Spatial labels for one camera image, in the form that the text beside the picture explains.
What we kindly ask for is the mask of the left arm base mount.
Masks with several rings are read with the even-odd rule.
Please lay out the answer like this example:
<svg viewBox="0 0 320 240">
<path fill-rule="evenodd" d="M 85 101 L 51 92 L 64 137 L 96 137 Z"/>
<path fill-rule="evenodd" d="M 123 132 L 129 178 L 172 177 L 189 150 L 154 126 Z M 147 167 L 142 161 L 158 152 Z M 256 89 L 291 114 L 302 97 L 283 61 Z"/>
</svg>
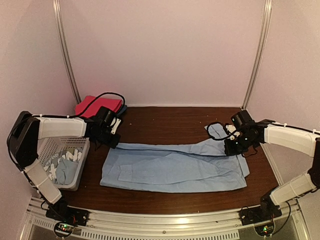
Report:
<svg viewBox="0 0 320 240">
<path fill-rule="evenodd" d="M 56 203 L 48 202 L 48 209 L 45 216 L 69 225 L 86 226 L 89 218 L 89 211 L 68 205 L 62 197 Z"/>
</svg>

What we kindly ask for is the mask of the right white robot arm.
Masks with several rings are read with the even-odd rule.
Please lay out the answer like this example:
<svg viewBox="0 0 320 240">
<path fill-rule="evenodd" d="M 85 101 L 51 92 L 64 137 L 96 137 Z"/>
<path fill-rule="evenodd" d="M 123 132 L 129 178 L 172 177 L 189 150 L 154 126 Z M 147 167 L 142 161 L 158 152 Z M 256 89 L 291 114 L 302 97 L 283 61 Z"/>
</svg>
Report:
<svg viewBox="0 0 320 240">
<path fill-rule="evenodd" d="M 264 119 L 254 121 L 241 110 L 226 126 L 224 151 L 228 156 L 246 153 L 262 146 L 280 184 L 260 199 L 259 220 L 268 220 L 279 206 L 320 188 L 320 132 L 316 129 Z"/>
</svg>

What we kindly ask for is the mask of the light blue shirt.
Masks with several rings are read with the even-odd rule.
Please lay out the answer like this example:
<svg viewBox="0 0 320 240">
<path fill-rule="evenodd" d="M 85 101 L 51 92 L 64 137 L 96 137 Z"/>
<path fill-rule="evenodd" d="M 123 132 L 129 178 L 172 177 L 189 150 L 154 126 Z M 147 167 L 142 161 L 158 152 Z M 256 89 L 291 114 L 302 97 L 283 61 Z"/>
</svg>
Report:
<svg viewBox="0 0 320 240">
<path fill-rule="evenodd" d="M 110 149 L 100 185 L 159 193 L 210 193 L 245 188 L 242 155 L 227 156 L 222 141 L 193 144 L 119 143 Z"/>
</svg>

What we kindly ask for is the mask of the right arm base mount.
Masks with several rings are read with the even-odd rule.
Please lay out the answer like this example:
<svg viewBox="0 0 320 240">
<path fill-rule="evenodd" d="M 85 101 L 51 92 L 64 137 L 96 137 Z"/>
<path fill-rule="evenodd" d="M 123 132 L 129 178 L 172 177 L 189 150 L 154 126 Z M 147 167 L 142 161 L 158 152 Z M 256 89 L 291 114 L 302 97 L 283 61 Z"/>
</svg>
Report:
<svg viewBox="0 0 320 240">
<path fill-rule="evenodd" d="M 279 205 L 275 205 L 267 192 L 260 198 L 260 205 L 255 207 L 244 206 L 238 212 L 243 226 L 271 221 L 273 218 L 281 217 L 282 212 Z"/>
</svg>

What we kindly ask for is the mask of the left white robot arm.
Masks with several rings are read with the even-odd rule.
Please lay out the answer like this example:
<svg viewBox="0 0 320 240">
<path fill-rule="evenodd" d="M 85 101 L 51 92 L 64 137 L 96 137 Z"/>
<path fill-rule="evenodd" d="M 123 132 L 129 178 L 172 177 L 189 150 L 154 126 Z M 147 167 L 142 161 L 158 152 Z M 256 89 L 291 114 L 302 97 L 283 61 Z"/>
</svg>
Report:
<svg viewBox="0 0 320 240">
<path fill-rule="evenodd" d="M 44 170 L 41 158 L 43 143 L 50 140 L 81 139 L 114 149 L 121 136 L 120 114 L 101 107 L 96 115 L 35 115 L 22 111 L 6 140 L 9 157 L 44 200 L 53 205 L 52 213 L 61 222 L 72 218 L 72 211 L 61 203 L 63 196 Z"/>
</svg>

